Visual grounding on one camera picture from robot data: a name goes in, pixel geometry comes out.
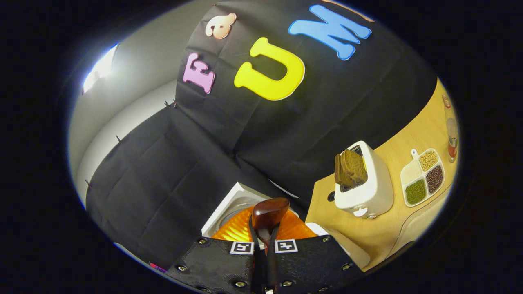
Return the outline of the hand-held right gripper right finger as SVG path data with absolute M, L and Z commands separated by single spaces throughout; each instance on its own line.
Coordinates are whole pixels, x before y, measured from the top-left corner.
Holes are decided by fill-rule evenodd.
M 273 294 L 328 294 L 363 276 L 365 251 L 342 233 L 286 212 L 268 252 Z

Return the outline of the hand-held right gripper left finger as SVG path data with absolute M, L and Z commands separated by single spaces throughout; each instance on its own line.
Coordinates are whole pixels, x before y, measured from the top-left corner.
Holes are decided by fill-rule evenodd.
M 178 283 L 208 294 L 264 294 L 264 252 L 243 209 L 213 236 L 192 242 L 166 272 Z

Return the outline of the white rice cooker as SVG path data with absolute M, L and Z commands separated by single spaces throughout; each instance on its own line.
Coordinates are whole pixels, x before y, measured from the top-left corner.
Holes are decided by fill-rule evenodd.
M 250 212 L 254 205 L 269 199 L 269 196 L 236 183 L 202 227 L 202 236 L 228 241 L 252 241 L 252 236 L 246 229 Z M 360 269 L 366 267 L 371 261 L 368 253 L 342 233 L 314 222 L 304 223 L 291 209 L 285 214 L 282 223 L 284 229 L 282 233 L 277 234 L 278 240 L 329 235 L 334 237 Z

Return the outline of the brown wooden spoon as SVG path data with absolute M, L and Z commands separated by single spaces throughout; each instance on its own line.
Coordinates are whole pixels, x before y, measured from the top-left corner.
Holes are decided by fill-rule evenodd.
M 272 198 L 254 205 L 250 216 L 250 230 L 257 245 L 255 277 L 259 278 L 263 294 L 276 294 L 276 238 L 289 207 L 288 199 Z

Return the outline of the white toaster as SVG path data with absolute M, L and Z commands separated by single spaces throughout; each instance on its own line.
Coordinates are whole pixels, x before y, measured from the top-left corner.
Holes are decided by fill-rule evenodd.
M 368 179 L 354 188 L 335 184 L 334 203 L 338 209 L 360 219 L 374 219 L 393 204 L 393 186 L 383 158 L 364 141 L 357 141 L 346 151 L 359 152 L 366 165 Z

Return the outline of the black backdrop cloth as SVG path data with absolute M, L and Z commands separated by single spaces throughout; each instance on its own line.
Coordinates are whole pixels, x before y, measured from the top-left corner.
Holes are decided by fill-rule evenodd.
M 210 93 L 176 82 L 176 106 L 134 128 L 103 159 L 86 212 L 145 263 L 168 268 L 236 183 L 294 195 L 353 142 L 376 148 L 426 106 L 437 74 L 378 22 L 321 0 L 221 0 L 190 53 L 215 73 Z

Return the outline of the white divided grain tray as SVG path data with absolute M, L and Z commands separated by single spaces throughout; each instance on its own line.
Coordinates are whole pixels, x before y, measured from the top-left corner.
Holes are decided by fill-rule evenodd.
M 412 160 L 400 171 L 403 197 L 408 207 L 430 199 L 443 186 L 446 173 L 443 162 L 434 148 L 417 153 L 411 150 Z

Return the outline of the clear plastic bottle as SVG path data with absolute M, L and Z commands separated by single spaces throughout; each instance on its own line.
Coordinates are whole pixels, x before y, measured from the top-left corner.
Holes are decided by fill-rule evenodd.
M 450 98 L 446 95 L 442 95 L 442 101 L 444 106 L 446 129 L 448 136 L 447 154 L 448 160 L 453 163 L 456 161 L 458 154 L 458 125 L 456 123 L 456 117 Z

